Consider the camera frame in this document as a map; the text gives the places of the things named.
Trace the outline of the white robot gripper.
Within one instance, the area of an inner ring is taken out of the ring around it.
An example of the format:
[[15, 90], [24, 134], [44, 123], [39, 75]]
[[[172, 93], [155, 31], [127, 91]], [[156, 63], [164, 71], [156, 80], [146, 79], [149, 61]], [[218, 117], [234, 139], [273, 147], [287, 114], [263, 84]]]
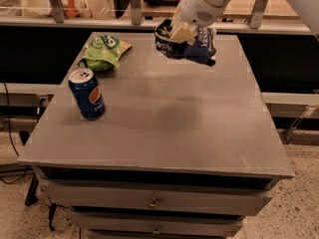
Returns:
[[197, 26], [206, 27], [223, 14], [231, 0], [180, 0], [174, 18], [181, 22], [171, 24], [169, 37], [184, 42], [197, 35]]

